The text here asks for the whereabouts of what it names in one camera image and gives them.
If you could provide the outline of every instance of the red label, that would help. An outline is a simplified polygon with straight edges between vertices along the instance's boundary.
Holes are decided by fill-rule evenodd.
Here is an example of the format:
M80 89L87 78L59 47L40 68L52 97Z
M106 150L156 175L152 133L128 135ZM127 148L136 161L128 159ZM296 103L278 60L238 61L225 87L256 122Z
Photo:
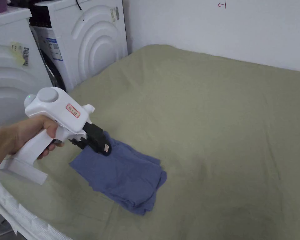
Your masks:
M77 111L77 109L75 109L71 104L68 104L67 105L67 110L69 112L71 112L76 118L79 118L80 117L80 112Z

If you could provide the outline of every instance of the blue cloth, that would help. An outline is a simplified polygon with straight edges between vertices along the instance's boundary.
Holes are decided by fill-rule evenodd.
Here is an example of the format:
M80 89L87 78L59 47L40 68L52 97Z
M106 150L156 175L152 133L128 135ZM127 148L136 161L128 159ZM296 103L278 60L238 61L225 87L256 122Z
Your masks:
M156 191L165 183L167 173L159 159L141 154L104 133L112 146L108 157L87 146L70 166L94 191L102 192L133 213L144 215L152 210Z

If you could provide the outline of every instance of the hand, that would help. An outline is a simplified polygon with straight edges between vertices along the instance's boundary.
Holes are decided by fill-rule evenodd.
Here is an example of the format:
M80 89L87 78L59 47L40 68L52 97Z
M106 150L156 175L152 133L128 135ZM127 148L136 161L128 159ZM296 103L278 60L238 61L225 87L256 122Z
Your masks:
M56 137L56 130L58 128L58 124L49 119L46 116L37 116L33 118L29 118L27 120L18 122L16 124L13 124L10 126L12 129L12 132L14 134L14 147L12 151L9 153L11 155L15 154L17 151L22 148L25 143L33 138L35 135L37 135L41 130L46 129L47 134L51 138ZM50 151L58 147L62 147L62 144L50 144L38 157L38 159L41 159L49 154Z

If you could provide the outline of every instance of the washing machine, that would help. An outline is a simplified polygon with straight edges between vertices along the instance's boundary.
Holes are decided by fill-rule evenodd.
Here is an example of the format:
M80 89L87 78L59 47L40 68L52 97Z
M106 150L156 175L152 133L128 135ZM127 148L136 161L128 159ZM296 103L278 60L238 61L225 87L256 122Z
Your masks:
M43 1L29 8L41 51L67 92L128 54L121 0Z
M29 9L0 13L0 126L26 118L24 101L52 83L29 28Z

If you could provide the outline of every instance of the red marking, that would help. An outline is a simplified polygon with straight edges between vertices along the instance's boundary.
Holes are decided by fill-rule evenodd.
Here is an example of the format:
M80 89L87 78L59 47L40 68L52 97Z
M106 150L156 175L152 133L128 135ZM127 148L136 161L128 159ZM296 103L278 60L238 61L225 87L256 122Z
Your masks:
M68 104L66 106L66 109L73 114L74 117L79 118L80 117L80 112L75 109L71 104Z
M226 1L226 3L223 3L223 4L219 3L218 7L221 7L222 5L225 5L225 9L226 9L227 1Z

